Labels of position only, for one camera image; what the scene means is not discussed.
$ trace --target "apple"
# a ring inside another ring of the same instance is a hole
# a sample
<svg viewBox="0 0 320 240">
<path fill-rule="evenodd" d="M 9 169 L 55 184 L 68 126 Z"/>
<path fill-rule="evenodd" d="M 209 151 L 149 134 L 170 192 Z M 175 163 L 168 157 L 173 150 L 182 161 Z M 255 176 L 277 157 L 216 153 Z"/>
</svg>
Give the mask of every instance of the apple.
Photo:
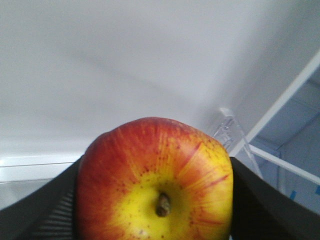
<svg viewBox="0 0 320 240">
<path fill-rule="evenodd" d="M 81 158 L 83 240 L 227 240 L 233 171 L 223 146 L 181 122 L 146 117 L 103 133 Z"/>
</svg>

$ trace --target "red apple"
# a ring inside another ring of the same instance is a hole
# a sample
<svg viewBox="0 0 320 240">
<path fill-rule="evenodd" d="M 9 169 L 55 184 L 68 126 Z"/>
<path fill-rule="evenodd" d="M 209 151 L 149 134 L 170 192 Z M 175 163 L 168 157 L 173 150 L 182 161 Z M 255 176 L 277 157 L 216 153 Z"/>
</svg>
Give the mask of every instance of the red apple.
<svg viewBox="0 0 320 240">
<path fill-rule="evenodd" d="M 83 240 L 227 240 L 233 171 L 223 146 L 181 122 L 138 119 L 100 135 L 81 159 Z"/>
</svg>

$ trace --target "blue sticker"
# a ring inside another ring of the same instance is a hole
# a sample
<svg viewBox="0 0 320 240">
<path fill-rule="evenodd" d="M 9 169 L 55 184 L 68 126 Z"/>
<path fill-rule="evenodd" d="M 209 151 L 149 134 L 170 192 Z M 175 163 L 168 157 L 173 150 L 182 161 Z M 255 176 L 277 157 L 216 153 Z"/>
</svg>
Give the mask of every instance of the blue sticker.
<svg viewBox="0 0 320 240">
<path fill-rule="evenodd" d="M 320 185 L 318 185 L 318 187 L 316 188 L 316 190 L 315 190 L 315 194 L 320 195 Z"/>
<path fill-rule="evenodd" d="M 296 195 L 297 195 L 297 192 L 296 192 L 295 190 L 293 190 L 293 191 L 291 192 L 290 199 L 291 199 L 291 200 L 295 200 Z"/>
</svg>

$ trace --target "white shelf rail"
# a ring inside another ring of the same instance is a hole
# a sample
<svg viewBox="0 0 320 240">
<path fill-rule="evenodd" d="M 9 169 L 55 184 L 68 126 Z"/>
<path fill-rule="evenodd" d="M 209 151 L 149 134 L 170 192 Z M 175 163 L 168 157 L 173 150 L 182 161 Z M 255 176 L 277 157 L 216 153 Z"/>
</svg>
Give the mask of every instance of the white shelf rail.
<svg viewBox="0 0 320 240">
<path fill-rule="evenodd" d="M 266 124 L 275 116 L 275 114 L 288 102 L 288 100 L 300 89 L 300 87 L 310 78 L 310 76 L 320 66 L 320 49 L 311 58 L 308 64 L 301 70 L 301 72 L 293 79 L 289 87 L 280 95 L 268 111 L 255 123 L 251 130 L 246 134 L 245 139 L 250 143 L 259 132 L 266 126 Z M 229 155 L 236 156 L 244 147 L 245 141 L 240 140 L 232 148 Z"/>
<path fill-rule="evenodd" d="M 276 156 L 273 156 L 272 154 L 258 148 L 258 147 L 255 147 L 251 144 L 249 144 L 249 147 L 252 151 L 253 154 L 259 156 L 259 157 L 262 157 L 263 159 L 271 162 L 271 163 L 274 163 L 294 174 L 297 174 L 299 175 L 300 177 L 304 178 L 304 179 L 307 179 L 317 185 L 320 185 L 320 177 L 316 176 L 316 175 L 313 175 L 311 174 L 310 172 L 308 171 L 305 171 L 287 161 L 284 161 Z"/>
<path fill-rule="evenodd" d="M 53 179 L 77 161 L 82 154 L 82 152 L 62 152 L 0 155 L 0 184 Z"/>
</svg>

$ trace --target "apple stem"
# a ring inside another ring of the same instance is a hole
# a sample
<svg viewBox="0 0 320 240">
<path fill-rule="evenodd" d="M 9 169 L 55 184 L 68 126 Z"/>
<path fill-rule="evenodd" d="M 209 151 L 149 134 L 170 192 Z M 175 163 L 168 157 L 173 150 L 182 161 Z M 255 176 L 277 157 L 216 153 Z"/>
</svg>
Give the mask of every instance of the apple stem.
<svg viewBox="0 0 320 240">
<path fill-rule="evenodd" d="M 170 198 L 165 193 L 160 193 L 158 203 L 156 205 L 156 214 L 159 217 L 165 217 L 170 214 L 171 206 L 170 206 Z"/>
</svg>

